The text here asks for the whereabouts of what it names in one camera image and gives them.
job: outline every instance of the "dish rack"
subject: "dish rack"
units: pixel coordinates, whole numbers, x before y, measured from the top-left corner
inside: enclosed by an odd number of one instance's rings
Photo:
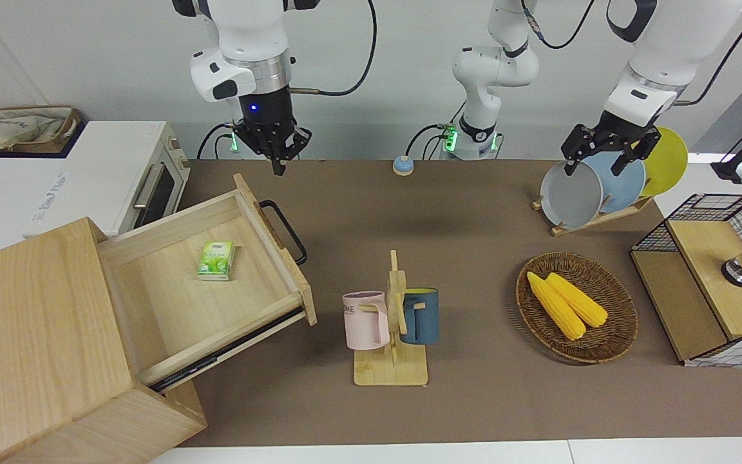
[[[602,209],[603,206],[606,205],[606,202],[608,202],[610,199],[611,195],[606,196],[600,208]],[[635,215],[640,211],[643,211],[643,209],[646,208],[652,202],[652,200],[654,200],[654,197],[640,197],[637,199],[636,202],[632,203],[631,206],[628,206],[628,208],[626,209],[621,209],[620,211],[615,211],[613,213],[598,212],[597,215],[595,215],[594,219],[586,223],[585,226],[577,227],[574,229],[566,229],[562,226],[562,223],[555,224],[555,226],[551,228],[551,236],[559,237],[560,235],[571,234],[572,232],[577,232],[578,230],[599,226],[600,224],[605,224],[611,220],[620,219],[622,217],[629,217],[629,215]],[[531,208],[534,209],[534,211],[542,211],[542,197],[539,197],[538,200],[532,202]]]

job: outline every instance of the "mug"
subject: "mug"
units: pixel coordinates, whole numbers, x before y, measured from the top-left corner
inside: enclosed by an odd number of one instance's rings
[[[436,288],[407,288],[403,300],[407,334],[400,340],[415,345],[439,341],[439,292]]]
[[[384,291],[356,291],[342,296],[345,341],[350,349],[378,349],[391,342]]]

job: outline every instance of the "white oven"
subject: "white oven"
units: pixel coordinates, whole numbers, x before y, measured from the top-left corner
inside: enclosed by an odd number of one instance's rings
[[[108,236],[176,211],[191,172],[165,121],[92,121],[38,200],[24,237],[90,217]]]

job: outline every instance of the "oven door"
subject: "oven door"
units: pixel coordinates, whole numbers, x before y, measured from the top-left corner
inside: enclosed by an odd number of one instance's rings
[[[157,162],[147,169],[145,182],[133,202],[133,209],[139,211],[133,229],[176,211],[183,187],[185,182],[177,172],[173,159],[162,148]]]

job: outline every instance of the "pink mug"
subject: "pink mug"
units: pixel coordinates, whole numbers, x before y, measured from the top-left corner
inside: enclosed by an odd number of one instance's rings
[[[356,291],[343,295],[342,312],[345,341],[350,349],[378,349],[391,341],[383,291]]]

